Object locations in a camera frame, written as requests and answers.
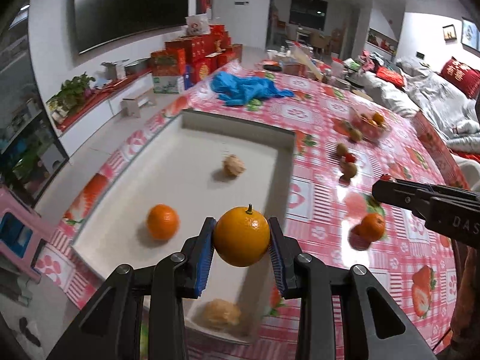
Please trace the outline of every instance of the wall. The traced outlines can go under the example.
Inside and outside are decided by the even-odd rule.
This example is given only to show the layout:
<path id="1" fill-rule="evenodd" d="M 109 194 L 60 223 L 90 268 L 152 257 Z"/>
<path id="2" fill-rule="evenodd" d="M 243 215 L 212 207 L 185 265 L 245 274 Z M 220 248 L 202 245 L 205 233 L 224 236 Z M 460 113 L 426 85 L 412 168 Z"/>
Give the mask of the wall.
<path id="1" fill-rule="evenodd" d="M 470 15 L 458 1 L 418 0 L 407 2 L 397 57 L 425 54 L 425 62 L 440 71 L 453 56 L 480 69 L 480 54 L 461 44 L 462 17 Z M 442 27 L 453 24 L 457 40 L 446 42 Z"/>
<path id="2" fill-rule="evenodd" d="M 213 0 L 213 17 L 225 24 L 233 43 L 265 49 L 269 7 L 270 0 Z"/>
<path id="3" fill-rule="evenodd" d="M 344 24 L 347 25 L 352 12 L 352 5 L 341 0 L 323 0 L 328 3 L 327 14 L 325 17 L 325 35 L 330 35 L 336 28 L 342 29 Z M 292 0 L 274 0 L 275 7 L 278 9 L 278 19 L 285 21 L 290 20 L 290 6 Z"/>
<path id="4" fill-rule="evenodd" d="M 357 26 L 360 17 L 360 9 L 353 7 L 350 13 L 350 19 L 346 28 L 346 33 L 343 38 L 342 52 L 340 53 L 340 59 L 346 60 L 352 56 L 353 44 L 355 42 L 355 36 L 357 35 Z"/>
<path id="5" fill-rule="evenodd" d="M 385 2 L 381 3 L 374 0 L 369 26 L 397 41 L 402 30 L 404 12 L 405 6 L 403 4 L 392 6 Z"/>
<path id="6" fill-rule="evenodd" d="M 372 3 L 366 4 L 360 8 L 358 15 L 357 31 L 355 32 L 355 40 L 353 42 L 352 55 L 353 59 L 362 54 L 365 42 L 367 41 L 368 28 L 370 27 Z"/>
<path id="7" fill-rule="evenodd" d="M 189 0 L 189 13 L 195 14 L 196 0 Z M 120 59 L 135 61 L 161 49 L 166 40 L 184 33 L 183 27 L 149 31 L 97 47 L 81 55 L 75 51 L 70 33 L 72 20 L 68 0 L 30 0 L 28 38 L 38 90 L 46 102 L 61 83 L 87 72 L 103 71 L 102 62 Z"/>

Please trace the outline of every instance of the blue plastic bag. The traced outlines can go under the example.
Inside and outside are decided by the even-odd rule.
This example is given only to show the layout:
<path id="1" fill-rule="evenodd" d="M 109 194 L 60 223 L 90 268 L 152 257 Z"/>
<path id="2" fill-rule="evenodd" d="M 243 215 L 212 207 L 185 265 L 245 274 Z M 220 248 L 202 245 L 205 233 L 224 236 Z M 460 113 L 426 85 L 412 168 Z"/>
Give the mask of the blue plastic bag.
<path id="1" fill-rule="evenodd" d="M 270 79 L 260 77 L 237 77 L 223 71 L 212 79 L 210 84 L 214 92 L 220 93 L 219 98 L 225 105 L 245 105 L 251 99 L 266 100 L 271 97 L 290 97 L 293 92 L 279 90 Z"/>

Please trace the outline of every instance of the television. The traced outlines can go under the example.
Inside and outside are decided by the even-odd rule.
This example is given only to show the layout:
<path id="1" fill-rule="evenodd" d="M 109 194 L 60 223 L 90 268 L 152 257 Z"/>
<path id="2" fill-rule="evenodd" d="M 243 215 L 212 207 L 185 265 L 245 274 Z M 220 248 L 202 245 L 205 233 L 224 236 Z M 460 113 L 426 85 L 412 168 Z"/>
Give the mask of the television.
<path id="1" fill-rule="evenodd" d="M 323 0 L 292 0 L 290 23 L 323 31 L 327 7 Z"/>
<path id="2" fill-rule="evenodd" d="M 79 53 L 135 33 L 185 24 L 188 0 L 73 0 Z"/>

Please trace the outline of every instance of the pink tablecloth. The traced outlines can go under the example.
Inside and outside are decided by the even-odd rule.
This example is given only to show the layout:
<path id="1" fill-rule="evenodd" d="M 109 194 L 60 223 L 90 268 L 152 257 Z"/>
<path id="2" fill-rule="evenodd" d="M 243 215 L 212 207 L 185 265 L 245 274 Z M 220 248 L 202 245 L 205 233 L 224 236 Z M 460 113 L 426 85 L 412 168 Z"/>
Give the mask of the pink tablecloth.
<path id="1" fill-rule="evenodd" d="M 295 98 L 270 99 L 262 106 L 225 107 L 210 89 L 208 80 L 191 88 L 167 109 L 147 121 L 143 130 L 135 132 L 109 158 L 99 173 L 66 212 L 58 230 L 41 252 L 37 269 L 54 280 L 78 306 L 83 307 L 99 286 L 100 280 L 82 263 L 70 247 L 72 237 L 81 226 L 97 196 L 135 157 L 149 140 L 156 136 L 171 117 L 183 108 L 224 114 L 287 128 L 297 132 L 297 154 L 287 221 L 284 232 L 295 237 L 302 249 L 324 263 L 350 268 L 361 263 L 367 266 L 394 300 L 409 316 L 427 342 L 433 346 L 447 330 L 457 295 L 455 262 L 449 241 L 423 226 L 423 221 L 410 212 L 383 205 L 387 238 L 358 251 L 351 247 L 349 230 L 359 223 L 369 209 L 367 194 L 383 173 L 422 183 L 442 184 L 443 173 L 459 177 L 449 183 L 462 183 L 460 173 L 449 160 L 442 162 L 442 174 L 417 138 L 422 125 L 415 127 L 367 100 L 311 80 L 246 71 L 233 62 L 224 67 L 228 72 L 246 76 L 270 77 L 279 88 L 291 89 Z M 380 111 L 393 132 L 378 146 L 366 141 L 348 141 L 341 121 L 349 116 L 349 107 L 359 111 L 369 108 Z M 437 153 L 436 161 L 445 158 L 435 137 L 429 133 L 429 150 Z M 335 146 L 344 142 L 358 158 L 359 173 L 349 186 L 338 182 L 341 176 Z M 412 299 L 412 275 L 427 266 L 431 270 L 431 303 L 425 315 L 419 314 Z M 299 301 L 282 300 L 272 290 L 268 316 L 263 320 L 259 339 L 251 346 L 236 346 L 210 339 L 191 338 L 190 355 L 202 357 L 206 352 L 221 359 L 290 359 L 293 358 L 299 322 Z M 340 327 L 340 309 L 335 307 L 335 320 Z M 341 329 L 337 329 L 338 356 L 343 356 Z"/>

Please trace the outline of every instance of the red pillow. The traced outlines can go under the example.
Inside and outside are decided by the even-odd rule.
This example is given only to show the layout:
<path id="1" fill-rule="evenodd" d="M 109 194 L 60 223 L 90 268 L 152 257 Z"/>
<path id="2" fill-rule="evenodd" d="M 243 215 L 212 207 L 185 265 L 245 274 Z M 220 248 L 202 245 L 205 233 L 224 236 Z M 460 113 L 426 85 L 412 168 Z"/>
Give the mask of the red pillow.
<path id="1" fill-rule="evenodd" d="M 402 88 L 405 85 L 401 74 L 391 71 L 390 69 L 387 69 L 383 66 L 380 66 L 378 68 L 377 77 L 384 81 L 387 81 L 387 83 L 392 83 L 398 88 Z"/>
<path id="2" fill-rule="evenodd" d="M 440 76 L 455 85 L 469 99 L 478 96 L 480 90 L 480 72 L 452 57 L 442 69 Z"/>

